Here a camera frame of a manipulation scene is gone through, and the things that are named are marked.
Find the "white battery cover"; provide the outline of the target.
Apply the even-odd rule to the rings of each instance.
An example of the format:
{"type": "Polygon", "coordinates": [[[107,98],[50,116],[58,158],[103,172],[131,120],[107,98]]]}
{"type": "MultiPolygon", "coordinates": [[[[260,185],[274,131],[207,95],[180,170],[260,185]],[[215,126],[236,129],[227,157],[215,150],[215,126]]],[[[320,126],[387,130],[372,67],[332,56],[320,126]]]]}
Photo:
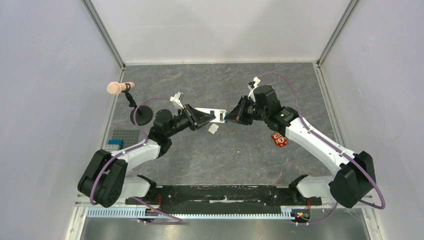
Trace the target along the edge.
{"type": "Polygon", "coordinates": [[[208,132],[211,134],[215,134],[219,129],[219,126],[215,123],[211,124],[210,127],[208,128],[208,132]]]}

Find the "white remote control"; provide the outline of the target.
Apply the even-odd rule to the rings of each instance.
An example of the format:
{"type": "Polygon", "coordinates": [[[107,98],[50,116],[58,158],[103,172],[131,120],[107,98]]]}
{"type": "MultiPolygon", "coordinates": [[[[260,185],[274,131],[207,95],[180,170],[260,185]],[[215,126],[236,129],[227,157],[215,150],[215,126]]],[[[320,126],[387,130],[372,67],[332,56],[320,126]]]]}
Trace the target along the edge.
{"type": "Polygon", "coordinates": [[[195,107],[195,109],[203,113],[213,115],[215,117],[215,120],[212,120],[211,123],[225,124],[225,117],[227,115],[227,111],[225,109],[202,107],[195,107]]]}

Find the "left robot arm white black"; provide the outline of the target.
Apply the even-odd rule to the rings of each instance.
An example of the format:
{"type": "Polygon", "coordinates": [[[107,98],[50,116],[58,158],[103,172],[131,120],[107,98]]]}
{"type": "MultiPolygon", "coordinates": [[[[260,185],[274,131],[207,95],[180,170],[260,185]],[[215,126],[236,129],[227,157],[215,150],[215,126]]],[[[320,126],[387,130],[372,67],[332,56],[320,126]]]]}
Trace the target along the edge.
{"type": "Polygon", "coordinates": [[[173,115],[168,109],[159,110],[148,136],[140,143],[109,152],[97,150],[77,184],[77,190],[89,197],[92,205],[109,208],[117,200],[138,197],[144,204],[152,204],[157,191],[141,176],[127,177],[135,167],[160,158],[171,147],[171,137],[190,129],[199,130],[216,119],[210,111],[203,112],[185,104],[173,115]]]}

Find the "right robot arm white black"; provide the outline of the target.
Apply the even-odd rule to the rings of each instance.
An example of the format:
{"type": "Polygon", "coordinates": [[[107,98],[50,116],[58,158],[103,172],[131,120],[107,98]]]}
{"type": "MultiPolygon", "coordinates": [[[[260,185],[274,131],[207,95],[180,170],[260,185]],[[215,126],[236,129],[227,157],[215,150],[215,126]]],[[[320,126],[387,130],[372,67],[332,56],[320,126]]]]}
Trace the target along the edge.
{"type": "Polygon", "coordinates": [[[352,208],[376,185],[370,154],[355,153],[316,130],[295,109],[282,106],[270,85],[256,87],[249,95],[242,96],[224,119],[245,126],[263,121],[269,129],[297,143],[329,169],[330,176],[304,176],[294,181],[288,196],[295,204],[311,197],[333,198],[343,207],[352,208]]]}

